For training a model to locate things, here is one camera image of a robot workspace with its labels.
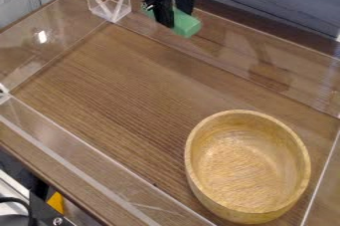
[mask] brown tabletop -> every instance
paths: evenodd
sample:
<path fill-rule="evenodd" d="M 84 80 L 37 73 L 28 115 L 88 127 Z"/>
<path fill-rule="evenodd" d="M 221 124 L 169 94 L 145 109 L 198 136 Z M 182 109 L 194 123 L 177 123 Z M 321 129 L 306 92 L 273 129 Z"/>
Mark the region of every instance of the brown tabletop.
<path fill-rule="evenodd" d="M 213 113 L 246 109 L 273 115 L 304 140 L 312 179 L 293 209 L 265 225 L 300 225 L 338 131 L 338 62 L 225 19 L 205 20 L 202 12 L 196 14 L 208 24 L 205 32 L 177 47 L 172 36 L 169 45 L 157 41 L 166 35 L 164 29 L 142 36 L 104 24 L 12 94 L 216 225 L 233 224 L 204 209 L 188 189 L 185 138 Z M 40 154 L 6 127 L 1 129 L 6 132 L 2 147 L 105 224 L 129 217 L 118 208 L 112 210 L 105 199 L 93 199 L 94 190 L 57 160 Z M 96 161 L 89 156 L 86 166 Z M 97 172 L 89 171 L 96 178 Z M 109 173 L 108 181 L 117 181 Z M 322 211 L 340 204 L 340 198 L 316 202 L 317 220 L 334 225 L 338 211 Z"/>

